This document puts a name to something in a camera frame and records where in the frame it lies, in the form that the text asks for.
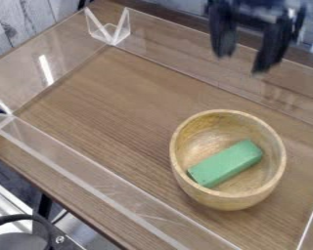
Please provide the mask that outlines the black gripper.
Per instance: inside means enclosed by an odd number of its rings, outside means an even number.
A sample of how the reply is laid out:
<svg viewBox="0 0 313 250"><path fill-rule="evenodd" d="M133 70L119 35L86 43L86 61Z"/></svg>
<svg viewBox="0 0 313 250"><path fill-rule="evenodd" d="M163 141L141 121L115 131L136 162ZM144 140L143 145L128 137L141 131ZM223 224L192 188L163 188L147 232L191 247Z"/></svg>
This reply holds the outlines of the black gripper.
<svg viewBox="0 0 313 250"><path fill-rule="evenodd" d="M262 32L262 42L251 67L267 72L281 62L290 41L298 40L308 14L305 0L207 0L211 48L218 58L235 50L235 28L243 23Z"/></svg>

